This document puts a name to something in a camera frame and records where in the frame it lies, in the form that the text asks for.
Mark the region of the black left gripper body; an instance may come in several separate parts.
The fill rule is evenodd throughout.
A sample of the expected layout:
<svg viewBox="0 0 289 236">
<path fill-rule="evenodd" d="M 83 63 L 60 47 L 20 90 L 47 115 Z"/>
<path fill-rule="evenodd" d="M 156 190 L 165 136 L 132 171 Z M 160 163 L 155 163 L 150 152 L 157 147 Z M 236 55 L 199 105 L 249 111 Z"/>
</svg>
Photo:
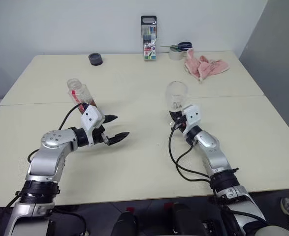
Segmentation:
<svg viewBox="0 0 289 236">
<path fill-rule="evenodd" d="M 101 125 L 92 131 L 93 145 L 104 143 L 109 145 L 109 138 L 105 135 L 105 128 Z"/>
</svg>

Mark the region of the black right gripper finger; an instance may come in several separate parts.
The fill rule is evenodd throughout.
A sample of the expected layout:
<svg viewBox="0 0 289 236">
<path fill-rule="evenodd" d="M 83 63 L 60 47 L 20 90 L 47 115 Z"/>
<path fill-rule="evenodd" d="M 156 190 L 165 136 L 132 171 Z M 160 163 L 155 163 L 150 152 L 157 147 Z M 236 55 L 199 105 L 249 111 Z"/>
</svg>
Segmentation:
<svg viewBox="0 0 289 236">
<path fill-rule="evenodd" d="M 180 119 L 183 116 L 181 111 L 177 111 L 177 112 L 169 111 L 169 114 L 170 114 L 171 119 L 173 121 L 177 121 L 178 119 Z"/>
</svg>

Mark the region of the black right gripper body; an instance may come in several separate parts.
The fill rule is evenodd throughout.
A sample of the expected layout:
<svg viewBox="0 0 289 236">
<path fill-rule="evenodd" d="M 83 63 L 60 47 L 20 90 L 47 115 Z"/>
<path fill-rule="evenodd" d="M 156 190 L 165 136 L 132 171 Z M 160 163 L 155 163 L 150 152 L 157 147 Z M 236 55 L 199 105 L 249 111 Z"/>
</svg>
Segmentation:
<svg viewBox="0 0 289 236">
<path fill-rule="evenodd" d="M 187 118 L 185 115 L 177 117 L 175 119 L 175 129 L 185 130 Z"/>
</svg>

